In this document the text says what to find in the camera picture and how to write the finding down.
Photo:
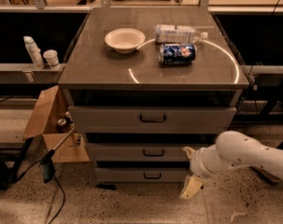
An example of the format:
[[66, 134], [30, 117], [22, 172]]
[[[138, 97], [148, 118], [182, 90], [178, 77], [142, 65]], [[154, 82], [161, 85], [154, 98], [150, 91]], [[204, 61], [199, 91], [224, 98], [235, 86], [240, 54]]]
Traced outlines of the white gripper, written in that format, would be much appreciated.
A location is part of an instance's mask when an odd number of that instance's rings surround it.
[[194, 175], [186, 176], [179, 198], [189, 200], [203, 187], [202, 178], [210, 178], [223, 170], [223, 162], [215, 146], [201, 147], [197, 150], [183, 147], [183, 151], [190, 160], [191, 172]]

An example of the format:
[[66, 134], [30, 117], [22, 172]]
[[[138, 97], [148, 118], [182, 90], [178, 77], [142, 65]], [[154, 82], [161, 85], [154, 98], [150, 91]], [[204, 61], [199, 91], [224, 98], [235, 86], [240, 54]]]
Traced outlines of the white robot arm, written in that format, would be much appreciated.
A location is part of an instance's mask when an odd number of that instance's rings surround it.
[[283, 149], [265, 146], [240, 132], [223, 132], [210, 147], [183, 150], [190, 160], [191, 175], [186, 175], [179, 195], [182, 200], [192, 198], [211, 176], [249, 166], [283, 180]]

